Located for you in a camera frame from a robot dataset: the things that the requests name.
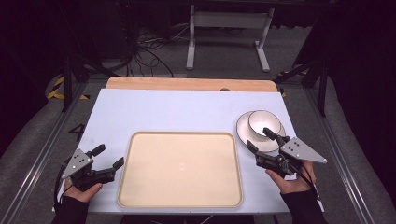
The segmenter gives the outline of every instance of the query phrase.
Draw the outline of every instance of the hand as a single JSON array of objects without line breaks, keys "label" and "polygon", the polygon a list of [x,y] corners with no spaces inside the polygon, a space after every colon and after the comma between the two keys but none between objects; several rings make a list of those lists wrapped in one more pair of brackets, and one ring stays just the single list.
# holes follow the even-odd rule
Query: hand
[{"label": "hand", "polygon": [[[314,163],[312,161],[303,161],[303,166],[306,170],[302,167],[301,173],[309,180],[309,176],[307,174],[308,172],[311,175],[313,184],[315,185],[317,177],[314,173]],[[282,194],[307,191],[311,189],[311,187],[299,175],[297,175],[297,179],[295,180],[285,180],[272,170],[267,169],[265,170],[265,173],[267,173],[271,179],[274,180],[280,189],[280,193]]]},{"label": "hand", "polygon": [[67,178],[64,181],[64,196],[68,196],[71,198],[75,198],[82,203],[87,203],[90,199],[102,188],[103,184],[95,184],[90,189],[85,190],[84,192],[80,191],[76,187],[70,187],[70,180]]}]

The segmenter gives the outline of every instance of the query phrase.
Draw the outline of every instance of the saucer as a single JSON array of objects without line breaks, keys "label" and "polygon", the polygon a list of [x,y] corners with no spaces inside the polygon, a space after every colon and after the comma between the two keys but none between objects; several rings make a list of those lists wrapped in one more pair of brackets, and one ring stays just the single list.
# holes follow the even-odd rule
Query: saucer
[{"label": "saucer", "polygon": [[[272,141],[271,139],[268,139],[262,141],[251,134],[248,126],[248,117],[253,112],[254,111],[249,111],[245,113],[239,118],[238,122],[236,123],[236,131],[238,132],[239,138],[242,140],[243,143],[245,143],[245,145],[248,143],[249,140],[251,143],[253,143],[254,146],[259,149],[259,151],[270,152],[279,149],[279,145],[277,144],[276,140]],[[280,124],[279,135],[286,136],[285,128],[282,124]]]}]

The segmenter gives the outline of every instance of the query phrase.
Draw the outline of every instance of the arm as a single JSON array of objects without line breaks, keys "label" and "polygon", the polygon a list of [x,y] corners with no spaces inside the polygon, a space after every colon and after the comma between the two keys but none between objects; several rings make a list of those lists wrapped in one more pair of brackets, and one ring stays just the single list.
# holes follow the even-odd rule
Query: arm
[{"label": "arm", "polygon": [[102,188],[96,184],[90,189],[81,192],[71,186],[69,180],[64,181],[64,196],[62,204],[55,206],[56,216],[52,224],[84,224],[87,219],[90,199]]},{"label": "arm", "polygon": [[[301,173],[306,177],[311,176],[315,185],[317,178],[313,162],[303,161],[303,166],[305,169],[302,168]],[[327,223],[318,205],[316,192],[300,176],[295,180],[287,181],[274,171],[266,170],[265,173],[279,186],[280,195],[290,210],[293,224]]]}]

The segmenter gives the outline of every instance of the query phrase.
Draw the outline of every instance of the rectangular tray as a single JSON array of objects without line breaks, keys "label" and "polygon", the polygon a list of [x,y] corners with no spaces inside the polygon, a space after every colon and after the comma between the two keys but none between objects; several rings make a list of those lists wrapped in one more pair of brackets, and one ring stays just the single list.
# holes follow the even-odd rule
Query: rectangular tray
[{"label": "rectangular tray", "polygon": [[123,207],[236,207],[239,165],[229,133],[138,132],[120,183]]}]

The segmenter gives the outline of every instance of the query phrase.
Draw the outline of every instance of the white tabletop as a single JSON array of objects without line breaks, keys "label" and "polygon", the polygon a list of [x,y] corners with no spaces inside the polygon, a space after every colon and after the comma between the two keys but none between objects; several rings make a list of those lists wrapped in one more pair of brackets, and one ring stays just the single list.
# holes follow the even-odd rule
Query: white tabletop
[{"label": "white tabletop", "polygon": [[257,214],[288,212],[279,189],[246,148],[236,122],[248,111],[267,110],[295,136],[288,111],[278,92],[137,91],[102,89],[78,148],[89,151],[105,144],[92,169],[112,166],[126,157],[131,136],[141,131],[226,132],[236,141],[243,202],[235,208],[123,208],[117,202],[123,167],[116,180],[92,199],[90,212],[114,214]]}]

